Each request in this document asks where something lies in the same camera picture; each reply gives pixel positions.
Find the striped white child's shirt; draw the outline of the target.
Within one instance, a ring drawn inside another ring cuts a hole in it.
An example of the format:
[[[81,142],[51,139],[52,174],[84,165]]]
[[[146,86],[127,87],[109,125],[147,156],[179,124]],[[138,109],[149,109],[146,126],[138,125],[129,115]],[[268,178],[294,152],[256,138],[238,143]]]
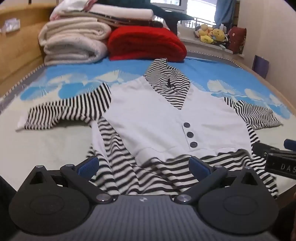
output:
[[[256,130],[280,126],[273,111],[199,90],[165,58],[137,79],[34,106],[18,129],[47,130],[60,121],[90,125],[88,154],[99,159],[90,182],[108,194],[177,195],[197,183],[189,171],[189,158],[197,157],[230,171],[250,167],[278,195],[252,150]]]

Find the purple box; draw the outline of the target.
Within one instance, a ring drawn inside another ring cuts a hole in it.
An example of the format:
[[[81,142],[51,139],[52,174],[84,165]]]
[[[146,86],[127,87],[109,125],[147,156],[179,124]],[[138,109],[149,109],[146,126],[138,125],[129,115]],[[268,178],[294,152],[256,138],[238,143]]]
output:
[[[269,71],[269,61],[260,56],[255,55],[252,70],[265,79]]]

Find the dark red bag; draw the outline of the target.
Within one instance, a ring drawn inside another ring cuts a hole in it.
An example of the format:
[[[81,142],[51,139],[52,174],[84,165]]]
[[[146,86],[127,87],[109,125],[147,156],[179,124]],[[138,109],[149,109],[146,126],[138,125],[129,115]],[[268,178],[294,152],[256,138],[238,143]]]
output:
[[[247,29],[239,28],[233,26],[229,33],[229,46],[228,49],[233,52],[233,54],[242,54],[245,45]]]

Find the wooden headboard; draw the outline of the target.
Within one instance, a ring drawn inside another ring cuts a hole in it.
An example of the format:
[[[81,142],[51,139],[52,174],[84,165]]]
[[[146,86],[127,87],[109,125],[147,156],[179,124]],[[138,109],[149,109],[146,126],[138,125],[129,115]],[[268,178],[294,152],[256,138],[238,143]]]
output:
[[[19,30],[1,34],[1,94],[43,64],[38,35],[54,8],[55,4],[42,3],[1,9],[1,25],[12,18],[21,22]]]

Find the folded cream blanket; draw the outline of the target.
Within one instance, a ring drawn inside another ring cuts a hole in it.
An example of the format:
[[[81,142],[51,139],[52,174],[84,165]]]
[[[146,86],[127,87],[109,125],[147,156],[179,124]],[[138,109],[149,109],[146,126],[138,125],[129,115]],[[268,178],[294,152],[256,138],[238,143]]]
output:
[[[92,17],[54,20],[41,29],[38,41],[46,65],[95,63],[107,56],[112,29]]]

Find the yellow plush toys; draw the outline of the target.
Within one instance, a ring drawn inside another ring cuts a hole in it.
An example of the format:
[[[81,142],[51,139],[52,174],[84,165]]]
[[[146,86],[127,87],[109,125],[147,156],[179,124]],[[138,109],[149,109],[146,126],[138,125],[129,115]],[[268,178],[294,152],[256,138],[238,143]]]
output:
[[[207,24],[202,24],[195,28],[194,35],[202,43],[210,45],[222,45],[229,44],[229,39],[226,33],[220,29],[214,29]]]

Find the folded red blanket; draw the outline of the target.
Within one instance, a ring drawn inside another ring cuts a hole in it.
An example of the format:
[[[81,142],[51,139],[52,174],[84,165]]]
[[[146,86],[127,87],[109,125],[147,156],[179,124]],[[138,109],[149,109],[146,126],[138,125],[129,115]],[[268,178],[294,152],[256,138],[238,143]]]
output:
[[[187,56],[183,42],[170,30],[154,27],[119,27],[107,41],[110,60],[166,58],[180,62]]]

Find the blue curtain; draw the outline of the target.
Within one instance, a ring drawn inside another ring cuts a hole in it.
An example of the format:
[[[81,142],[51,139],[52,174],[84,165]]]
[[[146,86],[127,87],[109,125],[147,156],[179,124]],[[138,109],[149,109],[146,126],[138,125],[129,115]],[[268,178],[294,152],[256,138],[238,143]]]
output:
[[[216,26],[223,24],[227,30],[233,25],[235,0],[217,0],[214,21]]]

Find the dark teal shark plush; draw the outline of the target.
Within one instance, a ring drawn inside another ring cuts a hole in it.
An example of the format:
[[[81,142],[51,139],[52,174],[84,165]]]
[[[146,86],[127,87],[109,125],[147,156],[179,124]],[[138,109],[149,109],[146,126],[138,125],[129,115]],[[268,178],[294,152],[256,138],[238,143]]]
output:
[[[150,1],[143,0],[105,0],[96,1],[96,4],[105,4],[110,6],[119,6],[123,8],[136,8],[136,9],[151,9],[154,14],[162,18],[168,28],[175,34],[178,34],[177,24],[179,21],[191,21],[194,18],[184,13],[177,11],[165,11],[164,9],[151,4]]]

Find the white folded pillow stack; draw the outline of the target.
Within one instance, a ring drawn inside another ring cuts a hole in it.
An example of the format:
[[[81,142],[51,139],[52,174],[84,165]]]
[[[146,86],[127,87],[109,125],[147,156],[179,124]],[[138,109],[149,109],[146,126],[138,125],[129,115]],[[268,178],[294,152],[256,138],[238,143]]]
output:
[[[114,27],[149,26],[162,28],[163,23],[154,20],[152,9],[124,8],[95,1],[62,1],[53,10],[50,20],[74,17],[93,17]]]

